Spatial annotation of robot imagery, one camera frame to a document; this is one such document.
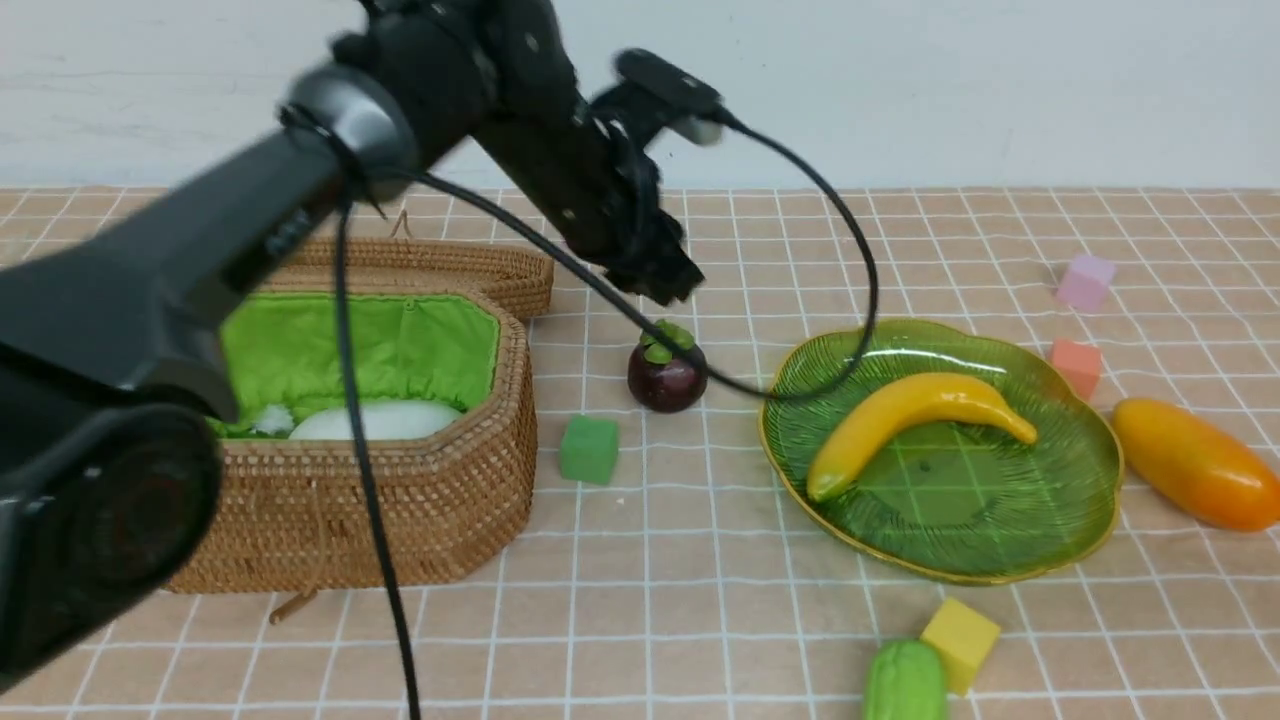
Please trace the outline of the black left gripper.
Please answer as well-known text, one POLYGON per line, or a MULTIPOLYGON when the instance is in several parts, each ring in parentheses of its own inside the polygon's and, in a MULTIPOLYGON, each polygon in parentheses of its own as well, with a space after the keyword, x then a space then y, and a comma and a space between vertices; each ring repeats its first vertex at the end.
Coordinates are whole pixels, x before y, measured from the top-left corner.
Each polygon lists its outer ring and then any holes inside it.
POLYGON ((475 140, 580 259, 620 292, 669 306, 705 277, 660 209, 660 174, 645 154, 660 127, 657 106, 621 81, 593 100, 499 110, 475 140))

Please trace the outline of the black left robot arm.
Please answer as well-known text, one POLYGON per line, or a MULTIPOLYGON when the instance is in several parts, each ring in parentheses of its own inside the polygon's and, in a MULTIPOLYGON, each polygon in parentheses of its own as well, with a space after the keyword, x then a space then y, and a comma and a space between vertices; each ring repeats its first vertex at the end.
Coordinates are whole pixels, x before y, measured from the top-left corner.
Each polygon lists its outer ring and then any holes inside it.
POLYGON ((73 247, 3 272, 3 688, 165 585, 239 413, 221 324, 319 225, 476 140, 611 287, 703 275, 660 210, 650 111, 586 102, 548 1, 370 1, 278 129, 73 247))

